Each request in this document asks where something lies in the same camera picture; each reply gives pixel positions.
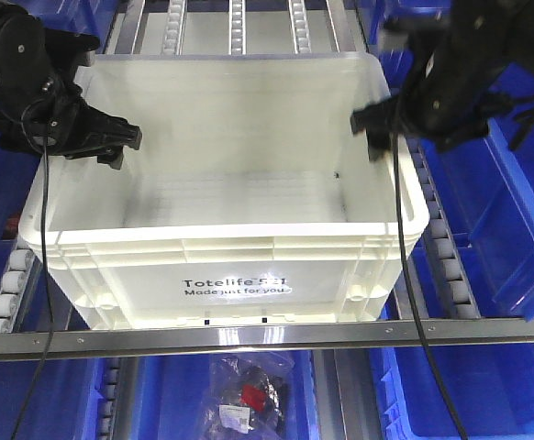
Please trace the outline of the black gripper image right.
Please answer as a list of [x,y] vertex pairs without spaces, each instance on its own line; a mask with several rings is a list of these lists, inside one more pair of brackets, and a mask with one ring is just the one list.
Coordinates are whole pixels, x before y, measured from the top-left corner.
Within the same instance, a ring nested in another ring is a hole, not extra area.
[[404,84],[397,101],[381,101],[354,110],[350,115],[353,135],[367,132],[369,161],[392,154],[395,133],[432,141],[441,152],[483,138],[489,133],[483,82],[463,78],[417,78]]

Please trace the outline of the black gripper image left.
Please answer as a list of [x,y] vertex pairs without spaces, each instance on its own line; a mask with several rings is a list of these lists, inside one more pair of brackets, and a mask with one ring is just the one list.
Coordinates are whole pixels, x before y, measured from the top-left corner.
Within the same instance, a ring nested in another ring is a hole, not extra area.
[[99,164],[120,170],[124,147],[140,147],[140,127],[88,105],[82,91],[80,86],[72,86],[71,104],[51,116],[43,117],[38,112],[30,117],[29,112],[24,122],[13,122],[0,109],[0,149],[38,157],[44,152],[47,138],[49,156],[75,160],[93,157],[94,149],[98,149],[95,156]]

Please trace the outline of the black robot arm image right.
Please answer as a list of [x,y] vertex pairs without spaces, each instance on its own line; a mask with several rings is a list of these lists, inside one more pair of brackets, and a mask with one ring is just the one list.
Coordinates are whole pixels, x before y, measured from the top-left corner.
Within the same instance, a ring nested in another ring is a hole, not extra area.
[[[350,116],[354,135],[367,137],[377,161],[399,135],[425,138],[441,151],[484,138],[488,121],[534,94],[513,98],[491,87],[511,64],[534,76],[534,1],[453,1],[446,13],[393,16],[390,32],[407,36],[412,64],[395,95]],[[534,126],[534,107],[518,115],[517,149]]]

